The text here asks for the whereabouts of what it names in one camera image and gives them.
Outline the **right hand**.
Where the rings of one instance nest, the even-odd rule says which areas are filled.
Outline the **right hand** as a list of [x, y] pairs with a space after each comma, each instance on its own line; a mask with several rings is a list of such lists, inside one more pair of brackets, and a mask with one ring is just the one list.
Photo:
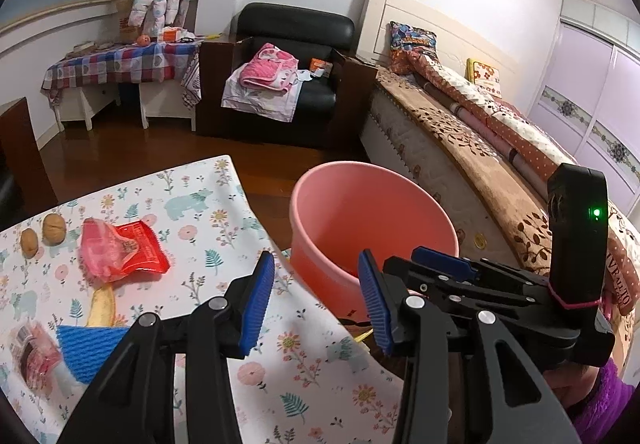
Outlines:
[[542, 374], [548, 386], [564, 408], [582, 402], [597, 382], [599, 369], [596, 367], [564, 363], [558, 368]]

